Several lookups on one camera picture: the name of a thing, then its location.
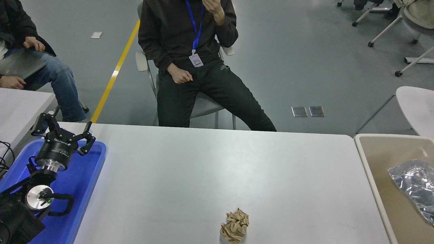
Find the person's right hand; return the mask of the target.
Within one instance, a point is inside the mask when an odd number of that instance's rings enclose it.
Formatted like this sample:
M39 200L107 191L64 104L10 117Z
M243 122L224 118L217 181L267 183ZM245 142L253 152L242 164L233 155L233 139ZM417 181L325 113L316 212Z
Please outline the person's right hand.
M168 66L167 71L172 76L172 79L176 84L183 84L193 81L193 77L188 71L178 68L174 63L171 63Z
M18 76L1 76L0 87L9 89L24 89L26 82Z

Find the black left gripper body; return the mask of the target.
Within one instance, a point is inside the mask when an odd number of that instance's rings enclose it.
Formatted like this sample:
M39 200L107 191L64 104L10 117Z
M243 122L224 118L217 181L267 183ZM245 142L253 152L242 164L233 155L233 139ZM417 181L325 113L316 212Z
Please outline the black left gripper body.
M59 136L55 131L48 132L42 144L35 163L42 167L48 162L57 162L60 169L67 169L74 151L78 149L77 141L72 141L75 134L63 131Z

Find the person's left hand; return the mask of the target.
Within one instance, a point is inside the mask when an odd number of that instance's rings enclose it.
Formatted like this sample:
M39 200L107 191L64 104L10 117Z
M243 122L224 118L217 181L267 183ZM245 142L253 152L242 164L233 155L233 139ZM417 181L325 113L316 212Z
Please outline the person's left hand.
M226 14L220 0L202 0L202 4L210 12L217 26L222 26L226 21Z
M45 51L45 45L37 40L36 37L25 37L23 42L25 48L34 48L36 51L43 53Z

